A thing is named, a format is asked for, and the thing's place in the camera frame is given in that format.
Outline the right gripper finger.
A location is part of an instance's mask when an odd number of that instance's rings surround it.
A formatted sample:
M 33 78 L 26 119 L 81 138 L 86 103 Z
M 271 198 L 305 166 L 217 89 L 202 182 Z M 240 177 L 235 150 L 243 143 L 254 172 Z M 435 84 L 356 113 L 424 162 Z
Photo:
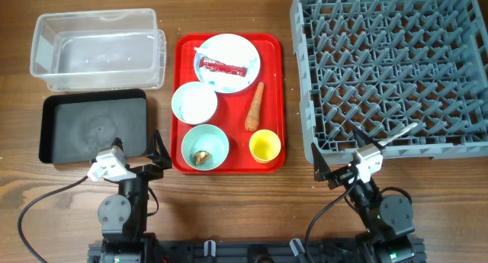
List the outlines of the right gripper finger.
M 366 145 L 374 145 L 378 149 L 383 149 L 383 145 L 379 144 L 379 142 L 373 140 L 366 132 L 362 131 L 360 128 L 353 126 L 352 132 L 354 135 L 354 139 L 358 143 L 359 147 L 364 147 Z
M 330 167 L 315 143 L 311 143 L 311 150 L 313 154 L 314 180 L 317 182 L 328 181 L 331 175 Z

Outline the brown mushroom scrap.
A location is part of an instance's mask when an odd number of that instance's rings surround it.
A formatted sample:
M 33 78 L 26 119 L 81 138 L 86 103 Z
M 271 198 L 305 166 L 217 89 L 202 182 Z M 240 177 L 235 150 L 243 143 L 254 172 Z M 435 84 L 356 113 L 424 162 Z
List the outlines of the brown mushroom scrap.
M 194 164 L 196 166 L 201 166 L 203 165 L 209 158 L 211 157 L 211 154 L 207 151 L 204 151 L 204 150 L 200 150 L 200 151 L 197 151 L 194 155 L 193 155 L 193 160 L 194 160 Z

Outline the mint green bowl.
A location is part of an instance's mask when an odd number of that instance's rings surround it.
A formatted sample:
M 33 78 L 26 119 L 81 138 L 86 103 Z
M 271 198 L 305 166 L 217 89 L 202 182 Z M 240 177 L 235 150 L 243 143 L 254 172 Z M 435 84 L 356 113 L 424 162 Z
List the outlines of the mint green bowl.
M 208 172 L 221 166 L 229 155 L 230 143 L 227 135 L 217 126 L 202 124 L 191 128 L 181 142 L 181 154 L 192 168 Z M 195 156 L 206 153 L 207 160 L 197 165 Z

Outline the light blue bowl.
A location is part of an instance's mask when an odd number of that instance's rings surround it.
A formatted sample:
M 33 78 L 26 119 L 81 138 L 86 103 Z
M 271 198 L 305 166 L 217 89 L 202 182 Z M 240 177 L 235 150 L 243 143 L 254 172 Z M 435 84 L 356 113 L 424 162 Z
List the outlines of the light blue bowl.
M 172 112 L 183 123 L 206 123 L 217 110 L 216 92 L 202 82 L 188 82 L 177 88 L 172 96 Z

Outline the yellow plastic cup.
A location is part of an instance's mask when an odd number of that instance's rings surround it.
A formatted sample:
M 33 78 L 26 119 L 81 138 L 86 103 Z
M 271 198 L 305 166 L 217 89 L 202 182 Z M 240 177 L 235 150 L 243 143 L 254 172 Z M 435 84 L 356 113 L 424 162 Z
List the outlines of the yellow plastic cup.
M 251 135 L 249 150 L 258 163 L 268 163 L 276 159 L 281 152 L 281 140 L 271 130 L 258 130 Z

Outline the orange carrot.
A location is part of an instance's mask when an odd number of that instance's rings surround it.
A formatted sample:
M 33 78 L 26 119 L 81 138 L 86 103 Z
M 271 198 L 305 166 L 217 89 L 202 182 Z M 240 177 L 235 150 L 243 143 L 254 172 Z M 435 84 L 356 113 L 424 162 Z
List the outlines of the orange carrot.
M 259 125 L 260 107 L 262 103 L 262 96 L 265 84 L 259 82 L 249 108 L 249 112 L 245 119 L 245 129 L 247 131 L 256 131 Z

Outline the red snack wrapper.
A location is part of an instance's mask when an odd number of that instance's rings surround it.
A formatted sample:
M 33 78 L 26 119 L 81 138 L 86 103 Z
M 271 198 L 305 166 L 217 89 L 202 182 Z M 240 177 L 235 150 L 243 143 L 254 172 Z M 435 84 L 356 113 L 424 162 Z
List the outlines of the red snack wrapper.
M 200 61 L 198 62 L 198 66 L 200 68 L 208 69 L 211 72 L 222 72 L 225 74 L 237 75 L 241 77 L 245 77 L 248 71 L 246 67 L 227 65 L 215 59 L 211 59 L 207 56 L 204 56 L 200 59 Z

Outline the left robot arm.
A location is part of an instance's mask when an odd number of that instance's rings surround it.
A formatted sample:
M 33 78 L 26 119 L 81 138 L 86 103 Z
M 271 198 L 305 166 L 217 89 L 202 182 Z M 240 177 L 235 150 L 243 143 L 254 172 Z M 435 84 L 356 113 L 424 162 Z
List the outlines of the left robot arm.
M 155 215 L 148 211 L 148 201 L 155 197 L 149 182 L 164 177 L 172 167 L 158 130 L 152 133 L 146 150 L 151 160 L 147 165 L 130 167 L 120 138 L 97 154 L 88 177 L 93 181 L 110 181 L 118 192 L 105 198 L 98 208 L 102 242 L 88 247 L 89 263 L 169 262 L 169 254 L 154 233 L 146 231 L 147 219 Z

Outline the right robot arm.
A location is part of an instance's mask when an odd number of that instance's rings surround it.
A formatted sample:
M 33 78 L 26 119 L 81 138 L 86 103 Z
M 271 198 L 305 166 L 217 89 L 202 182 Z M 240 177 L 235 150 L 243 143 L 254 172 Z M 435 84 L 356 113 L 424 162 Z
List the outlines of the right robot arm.
M 363 146 L 354 152 L 347 165 L 331 170 L 315 143 L 311 144 L 314 180 L 327 181 L 331 190 L 343 186 L 345 192 L 325 206 L 307 228 L 304 253 L 313 262 L 310 252 L 310 234 L 316 221 L 339 201 L 345 200 L 360 216 L 367 232 L 356 238 L 357 259 L 366 262 L 406 262 L 416 256 L 410 233 L 413 225 L 413 201 L 401 188 L 379 189 L 372 176 L 382 169 L 383 151 L 387 144 L 408 133 L 417 123 L 411 123 L 395 135 L 375 141 L 355 127 L 354 138 Z

